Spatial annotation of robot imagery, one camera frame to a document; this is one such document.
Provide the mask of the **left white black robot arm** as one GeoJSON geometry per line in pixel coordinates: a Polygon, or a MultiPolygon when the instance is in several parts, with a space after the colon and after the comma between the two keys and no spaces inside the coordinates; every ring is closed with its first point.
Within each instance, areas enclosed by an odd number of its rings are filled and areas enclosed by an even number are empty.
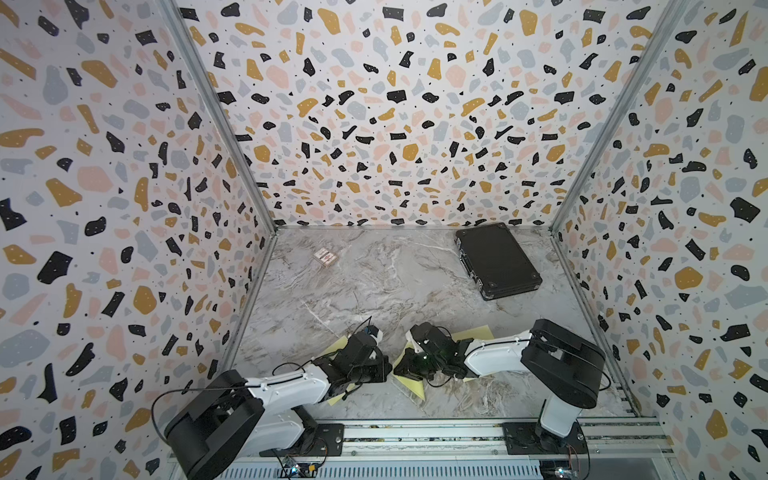
{"type": "Polygon", "coordinates": [[[160,438],[188,479],[214,479],[242,452],[310,446],[317,424],[306,413],[343,396],[350,386],[384,383],[392,365],[379,348],[383,333],[369,325],[346,344],[281,375],[245,378],[222,372],[168,422],[160,438]]]}

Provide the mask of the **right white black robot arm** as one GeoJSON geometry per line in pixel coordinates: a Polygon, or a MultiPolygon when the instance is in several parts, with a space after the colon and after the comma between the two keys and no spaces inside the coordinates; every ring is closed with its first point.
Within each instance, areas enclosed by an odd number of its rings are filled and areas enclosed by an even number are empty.
{"type": "Polygon", "coordinates": [[[519,334],[490,340],[456,339],[424,322],[412,327],[406,338],[409,345],[394,367],[394,374],[403,379],[429,383],[437,374],[448,380],[499,372],[534,375],[550,391],[535,427],[543,441],[565,442],[579,414],[596,407],[606,376],[606,356],[596,344],[548,319],[536,320],[519,334]]]}

